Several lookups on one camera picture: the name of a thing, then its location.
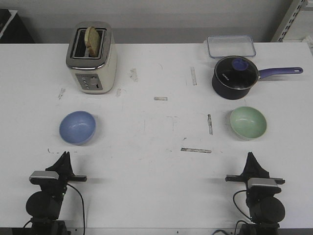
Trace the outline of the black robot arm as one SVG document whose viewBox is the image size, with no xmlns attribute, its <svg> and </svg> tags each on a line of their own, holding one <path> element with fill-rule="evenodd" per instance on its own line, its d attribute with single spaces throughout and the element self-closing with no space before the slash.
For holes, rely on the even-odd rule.
<svg viewBox="0 0 313 235">
<path fill-rule="evenodd" d="M 285 217 L 285 207 L 274 197 L 281 192 L 282 178 L 272 178 L 269 172 L 257 162 L 252 152 L 248 152 L 246 164 L 240 175 L 227 175 L 227 182 L 240 182 L 246 186 L 246 205 L 249 215 L 238 232 L 239 235 L 277 235 L 279 222 Z"/>
<path fill-rule="evenodd" d="M 41 190 L 32 194 L 26 202 L 26 211 L 31 216 L 28 223 L 32 225 L 29 230 L 23 227 L 22 232 L 29 235 L 70 235 L 65 221 L 59 220 L 64 196 L 68 187 L 78 191 L 71 182 L 86 180 L 87 176 L 73 173 L 70 153 L 66 151 L 52 166 L 34 171 L 29 181 L 39 185 Z"/>
</svg>

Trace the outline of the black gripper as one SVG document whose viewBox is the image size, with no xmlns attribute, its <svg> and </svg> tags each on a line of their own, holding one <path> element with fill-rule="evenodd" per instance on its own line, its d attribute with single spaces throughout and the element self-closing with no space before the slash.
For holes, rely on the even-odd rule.
<svg viewBox="0 0 313 235">
<path fill-rule="evenodd" d="M 266 187 L 252 187 L 251 189 L 247 188 L 247 181 L 250 178 L 270 178 L 274 179 L 278 184 L 277 188 L 266 188 Z M 285 180 L 283 178 L 272 178 L 269 175 L 269 172 L 263 169 L 260 164 L 257 162 L 255 156 L 252 152 L 248 152 L 246 164 L 243 169 L 243 172 L 240 175 L 227 175 L 225 177 L 227 182 L 241 182 L 245 183 L 247 192 L 249 194 L 256 194 L 262 196 L 273 196 L 281 192 L 279 185 L 283 185 Z"/>
<path fill-rule="evenodd" d="M 45 171 L 54 171 L 59 174 L 59 180 L 50 181 L 46 184 L 40 184 L 41 190 L 51 196 L 63 196 L 67 191 L 68 182 L 85 182 L 86 175 L 75 175 L 72 170 L 70 153 L 64 152 L 55 164 L 45 169 Z"/>
</svg>

